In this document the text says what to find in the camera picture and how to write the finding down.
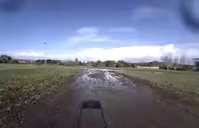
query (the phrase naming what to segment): white cloud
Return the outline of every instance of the white cloud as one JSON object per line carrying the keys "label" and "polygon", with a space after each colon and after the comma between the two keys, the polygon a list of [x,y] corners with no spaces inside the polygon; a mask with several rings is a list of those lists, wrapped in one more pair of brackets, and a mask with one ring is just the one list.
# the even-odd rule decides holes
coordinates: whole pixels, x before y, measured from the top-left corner
{"label": "white cloud", "polygon": [[171,18],[174,13],[171,10],[152,6],[143,6],[133,10],[135,20],[153,19],[153,18]]}
{"label": "white cloud", "polygon": [[109,29],[110,32],[136,32],[133,27],[114,27]]}
{"label": "white cloud", "polygon": [[96,27],[83,27],[76,31],[78,34],[96,34],[99,32],[99,29]]}
{"label": "white cloud", "polygon": [[122,41],[113,39],[108,36],[99,35],[99,29],[94,27],[83,27],[76,31],[76,35],[68,38],[70,46],[75,46],[80,43],[88,42],[107,42],[107,43],[121,43]]}
{"label": "white cloud", "polygon": [[188,58],[199,57],[199,49],[197,48],[181,48],[173,44],[154,45],[154,46],[130,46],[118,48],[88,48],[76,52],[53,53],[47,52],[45,56],[42,51],[29,52],[0,52],[0,54],[8,54],[16,58],[52,58],[52,59],[74,59],[78,57],[81,60],[126,60],[132,62],[160,60],[161,56],[171,54],[174,56],[185,55]]}

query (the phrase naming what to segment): light pole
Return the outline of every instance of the light pole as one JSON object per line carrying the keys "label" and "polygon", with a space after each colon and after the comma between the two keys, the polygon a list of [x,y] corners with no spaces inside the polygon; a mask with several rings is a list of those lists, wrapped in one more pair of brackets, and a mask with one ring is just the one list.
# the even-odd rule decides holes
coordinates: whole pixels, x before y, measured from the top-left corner
{"label": "light pole", "polygon": [[46,53],[46,50],[47,50],[47,42],[44,42],[44,45],[45,45],[45,64],[47,64],[47,53]]}

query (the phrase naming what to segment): sky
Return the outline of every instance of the sky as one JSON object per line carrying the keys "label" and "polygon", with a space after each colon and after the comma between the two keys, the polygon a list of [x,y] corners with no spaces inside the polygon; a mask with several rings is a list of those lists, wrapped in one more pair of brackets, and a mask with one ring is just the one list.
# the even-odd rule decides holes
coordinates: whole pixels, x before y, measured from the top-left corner
{"label": "sky", "polygon": [[199,57],[199,31],[184,24],[179,1],[0,0],[0,54],[134,62]]}

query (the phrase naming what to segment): grass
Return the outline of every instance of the grass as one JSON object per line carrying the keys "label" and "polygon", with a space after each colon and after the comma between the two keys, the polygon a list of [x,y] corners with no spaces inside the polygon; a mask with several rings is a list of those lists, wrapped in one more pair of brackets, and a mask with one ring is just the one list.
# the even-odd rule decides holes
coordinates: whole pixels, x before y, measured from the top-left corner
{"label": "grass", "polygon": [[160,69],[124,68],[118,72],[127,76],[148,80],[150,85],[168,90],[184,102],[199,105],[199,73],[165,71]]}
{"label": "grass", "polygon": [[0,109],[53,93],[78,71],[68,66],[0,64]]}

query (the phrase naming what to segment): wet ground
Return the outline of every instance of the wet ground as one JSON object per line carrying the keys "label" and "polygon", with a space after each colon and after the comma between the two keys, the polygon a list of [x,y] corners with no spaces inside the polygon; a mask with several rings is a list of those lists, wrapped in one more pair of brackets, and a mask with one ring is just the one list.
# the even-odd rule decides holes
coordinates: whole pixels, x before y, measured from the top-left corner
{"label": "wet ground", "polygon": [[[30,106],[25,128],[77,128],[84,100],[100,101],[108,128],[199,128],[199,117],[163,105],[150,88],[108,70],[86,69],[55,97]],[[99,110],[83,110],[81,128],[103,128]]]}

